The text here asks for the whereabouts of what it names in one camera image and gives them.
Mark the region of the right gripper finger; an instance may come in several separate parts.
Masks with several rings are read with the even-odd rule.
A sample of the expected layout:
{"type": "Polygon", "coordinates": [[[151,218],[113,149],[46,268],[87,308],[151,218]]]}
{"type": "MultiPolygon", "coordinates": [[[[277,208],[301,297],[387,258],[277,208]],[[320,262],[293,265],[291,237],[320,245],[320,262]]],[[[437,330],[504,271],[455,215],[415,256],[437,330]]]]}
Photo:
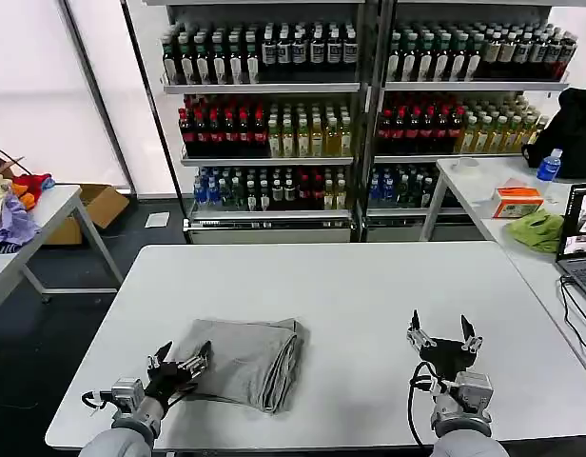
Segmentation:
{"type": "Polygon", "coordinates": [[[413,311],[406,338],[417,353],[421,353],[424,348],[434,346],[434,340],[420,327],[420,318],[416,309],[413,311]]]}
{"type": "Polygon", "coordinates": [[[474,326],[463,314],[460,316],[460,322],[464,337],[460,350],[464,353],[476,354],[482,346],[483,337],[476,335],[474,326]]]}

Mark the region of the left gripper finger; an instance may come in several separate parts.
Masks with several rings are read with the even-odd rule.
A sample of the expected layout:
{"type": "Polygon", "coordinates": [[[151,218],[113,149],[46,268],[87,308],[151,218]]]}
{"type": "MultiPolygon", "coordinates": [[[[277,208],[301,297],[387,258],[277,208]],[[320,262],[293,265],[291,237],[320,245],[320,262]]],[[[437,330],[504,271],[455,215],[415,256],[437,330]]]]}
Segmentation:
{"type": "Polygon", "coordinates": [[[172,347],[172,342],[169,341],[165,345],[161,346],[157,349],[157,351],[153,355],[148,355],[146,358],[146,365],[148,371],[155,371],[159,369],[165,361],[166,356],[168,355],[170,349],[172,347]]]}
{"type": "Polygon", "coordinates": [[[195,354],[183,362],[179,362],[177,368],[187,372],[191,379],[196,379],[208,369],[211,353],[212,344],[210,341],[206,341],[195,354]]]}

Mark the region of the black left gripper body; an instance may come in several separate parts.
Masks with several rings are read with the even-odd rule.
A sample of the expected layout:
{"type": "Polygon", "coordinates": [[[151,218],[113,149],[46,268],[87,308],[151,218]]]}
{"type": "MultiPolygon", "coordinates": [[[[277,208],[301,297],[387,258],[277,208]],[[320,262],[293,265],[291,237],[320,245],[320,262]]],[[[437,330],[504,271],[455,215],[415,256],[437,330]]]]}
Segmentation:
{"type": "Polygon", "coordinates": [[[196,379],[191,379],[185,371],[179,370],[179,362],[166,362],[155,371],[147,371],[149,384],[145,396],[155,400],[162,408],[162,418],[169,409],[191,395],[198,387],[196,379]]]}

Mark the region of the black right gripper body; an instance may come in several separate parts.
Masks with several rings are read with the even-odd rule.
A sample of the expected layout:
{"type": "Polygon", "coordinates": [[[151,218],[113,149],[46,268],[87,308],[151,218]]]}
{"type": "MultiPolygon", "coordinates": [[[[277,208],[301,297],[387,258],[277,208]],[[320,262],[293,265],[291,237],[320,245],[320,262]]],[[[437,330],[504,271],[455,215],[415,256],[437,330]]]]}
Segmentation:
{"type": "Polygon", "coordinates": [[[439,338],[434,342],[434,346],[421,347],[420,358],[432,365],[440,379],[455,381],[458,373],[470,368],[477,359],[476,353],[462,349],[462,342],[439,338]]]}

